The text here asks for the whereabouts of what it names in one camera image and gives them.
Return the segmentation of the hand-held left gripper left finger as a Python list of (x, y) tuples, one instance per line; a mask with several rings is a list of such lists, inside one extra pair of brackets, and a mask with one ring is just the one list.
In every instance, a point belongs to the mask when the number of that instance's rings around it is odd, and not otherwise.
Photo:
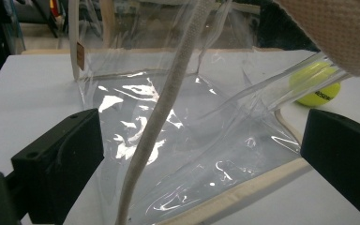
[(36, 224), (61, 224), (104, 159), (99, 113), (77, 112), (12, 157)]

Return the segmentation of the yellow tennis ball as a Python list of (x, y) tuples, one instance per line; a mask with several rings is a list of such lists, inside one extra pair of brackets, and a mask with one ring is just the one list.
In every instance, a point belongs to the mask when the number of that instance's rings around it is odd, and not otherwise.
[[(305, 91), (326, 80), (335, 72), (336, 69), (331, 67), (329, 63), (321, 61), (294, 72), (289, 79), (289, 84), (296, 92)], [(297, 102), (307, 107), (318, 107), (334, 99), (340, 89), (340, 83), (335, 82), (300, 97)]]

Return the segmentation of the clear plastic tote bag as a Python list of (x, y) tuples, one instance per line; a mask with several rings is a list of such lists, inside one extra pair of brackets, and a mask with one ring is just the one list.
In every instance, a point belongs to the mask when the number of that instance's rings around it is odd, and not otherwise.
[(278, 110), (360, 77), (360, 0), (69, 0), (103, 225), (197, 224), (298, 159)]

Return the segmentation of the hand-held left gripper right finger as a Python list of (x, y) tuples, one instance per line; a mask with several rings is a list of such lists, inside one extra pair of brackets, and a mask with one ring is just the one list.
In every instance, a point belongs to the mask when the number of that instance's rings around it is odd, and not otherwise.
[(343, 115), (308, 113), (301, 156), (360, 212), (360, 124)]

